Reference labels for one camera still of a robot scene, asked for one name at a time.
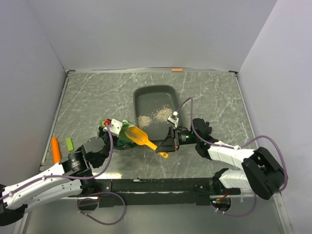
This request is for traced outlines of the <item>green litter bag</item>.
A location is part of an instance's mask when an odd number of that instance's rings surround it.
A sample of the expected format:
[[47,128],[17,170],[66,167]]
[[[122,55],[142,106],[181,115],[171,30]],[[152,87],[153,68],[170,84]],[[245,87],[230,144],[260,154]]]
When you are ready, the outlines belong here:
[[127,150],[127,149],[131,149],[134,148],[136,146],[136,144],[130,140],[126,134],[125,131],[129,128],[134,126],[131,122],[128,122],[127,120],[120,120],[124,123],[122,130],[120,132],[119,137],[113,136],[112,135],[112,139],[113,139],[113,148],[116,150]]

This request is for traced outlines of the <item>yellow plastic scoop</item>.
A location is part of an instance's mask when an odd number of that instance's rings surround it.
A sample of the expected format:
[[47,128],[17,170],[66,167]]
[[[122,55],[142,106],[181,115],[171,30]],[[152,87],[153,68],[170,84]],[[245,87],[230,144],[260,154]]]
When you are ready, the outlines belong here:
[[149,140],[148,135],[140,128],[136,126],[129,127],[125,131],[125,134],[130,140],[132,140],[137,145],[147,146],[148,148],[156,152],[157,146]]

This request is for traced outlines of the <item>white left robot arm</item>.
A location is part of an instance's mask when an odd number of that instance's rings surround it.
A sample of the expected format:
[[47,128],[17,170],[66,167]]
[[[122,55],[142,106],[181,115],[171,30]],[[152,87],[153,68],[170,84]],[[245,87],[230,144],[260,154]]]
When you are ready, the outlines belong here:
[[35,206],[67,196],[90,196],[98,188],[92,169],[112,159],[114,142],[121,127],[111,120],[67,157],[36,176],[11,186],[0,187],[0,224],[12,224]]

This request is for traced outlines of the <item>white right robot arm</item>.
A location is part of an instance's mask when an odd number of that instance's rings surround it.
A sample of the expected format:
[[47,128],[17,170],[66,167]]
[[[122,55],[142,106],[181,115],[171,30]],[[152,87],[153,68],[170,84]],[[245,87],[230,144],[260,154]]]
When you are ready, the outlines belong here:
[[189,130],[169,127],[156,152],[175,152],[181,145],[193,144],[202,158],[234,166],[234,170],[223,168],[215,173],[213,189],[218,194],[238,188],[268,200],[280,190],[285,182],[284,170],[268,149],[240,149],[213,138],[211,132],[210,124],[201,118],[193,119]]

